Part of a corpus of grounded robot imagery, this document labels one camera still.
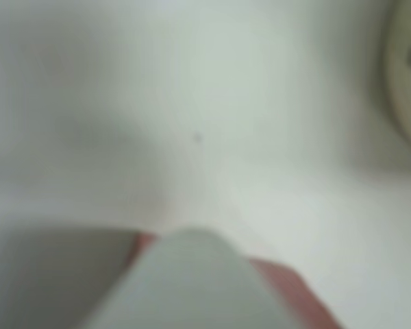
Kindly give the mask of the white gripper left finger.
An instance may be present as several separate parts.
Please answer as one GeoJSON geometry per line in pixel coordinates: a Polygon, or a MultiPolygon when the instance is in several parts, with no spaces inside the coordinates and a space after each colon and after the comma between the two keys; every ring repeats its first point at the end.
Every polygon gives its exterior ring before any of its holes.
{"type": "Polygon", "coordinates": [[[0,231],[0,328],[75,328],[116,284],[135,235],[0,231]]]}

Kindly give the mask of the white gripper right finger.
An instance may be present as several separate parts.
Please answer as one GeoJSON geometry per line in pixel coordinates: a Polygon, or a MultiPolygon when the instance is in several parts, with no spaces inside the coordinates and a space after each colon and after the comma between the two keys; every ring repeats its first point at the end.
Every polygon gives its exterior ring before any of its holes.
{"type": "Polygon", "coordinates": [[[85,328],[294,328],[295,316],[219,235],[188,230],[147,248],[85,328]]]}

